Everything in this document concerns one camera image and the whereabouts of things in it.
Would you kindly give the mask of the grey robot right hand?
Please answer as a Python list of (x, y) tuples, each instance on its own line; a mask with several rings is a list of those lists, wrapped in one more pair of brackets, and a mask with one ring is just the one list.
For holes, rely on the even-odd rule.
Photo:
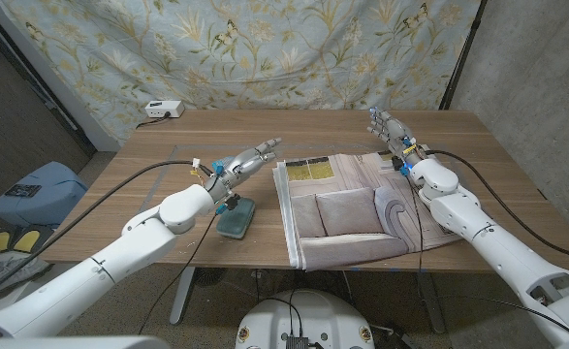
[(426, 152), (417, 144), (412, 131), (403, 122), (377, 107), (370, 108), (369, 113), (370, 125), (367, 130), (385, 142), (389, 151), (404, 166), (412, 168), (427, 159)]

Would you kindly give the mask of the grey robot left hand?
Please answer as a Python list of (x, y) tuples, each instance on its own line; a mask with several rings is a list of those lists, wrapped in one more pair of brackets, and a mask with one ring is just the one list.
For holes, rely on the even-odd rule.
[(230, 161), (225, 161), (215, 175), (205, 183), (205, 189), (212, 200), (217, 203), (227, 198), (232, 189), (259, 171), (265, 164), (276, 158), (275, 149), (281, 143), (275, 138), (241, 152)]

